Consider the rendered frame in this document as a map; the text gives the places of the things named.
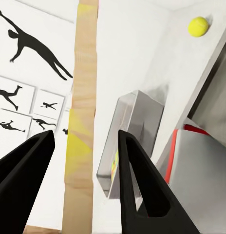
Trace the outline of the tennis ball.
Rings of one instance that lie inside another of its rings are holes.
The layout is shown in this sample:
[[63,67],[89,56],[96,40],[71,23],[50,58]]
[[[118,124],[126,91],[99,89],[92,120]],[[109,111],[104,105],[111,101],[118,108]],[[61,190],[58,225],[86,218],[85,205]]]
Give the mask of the tennis ball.
[[208,29],[208,21],[204,17],[196,17],[188,24],[188,33],[195,37],[201,37]]

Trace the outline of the toy box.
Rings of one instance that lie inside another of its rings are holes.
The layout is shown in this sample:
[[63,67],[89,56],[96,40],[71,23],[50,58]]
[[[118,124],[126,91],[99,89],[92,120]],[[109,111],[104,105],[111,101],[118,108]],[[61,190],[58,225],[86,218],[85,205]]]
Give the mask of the toy box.
[[[118,151],[118,130],[133,134],[151,157],[164,106],[140,90],[119,97],[96,177],[108,199],[120,199],[119,162],[112,179],[112,163]],[[130,163],[134,197],[140,189]]]

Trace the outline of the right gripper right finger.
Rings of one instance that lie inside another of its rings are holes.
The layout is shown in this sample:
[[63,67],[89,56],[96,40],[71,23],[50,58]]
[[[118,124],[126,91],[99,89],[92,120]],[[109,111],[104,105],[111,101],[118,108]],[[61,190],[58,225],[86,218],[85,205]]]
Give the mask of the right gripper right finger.
[[[122,234],[200,234],[137,138],[118,130]],[[137,214],[132,165],[149,217]]]

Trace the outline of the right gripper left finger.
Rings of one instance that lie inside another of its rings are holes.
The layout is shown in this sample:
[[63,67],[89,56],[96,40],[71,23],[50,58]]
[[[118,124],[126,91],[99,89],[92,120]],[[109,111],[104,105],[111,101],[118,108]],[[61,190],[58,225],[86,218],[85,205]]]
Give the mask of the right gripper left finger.
[[0,234],[22,234],[55,150],[53,130],[0,159]]

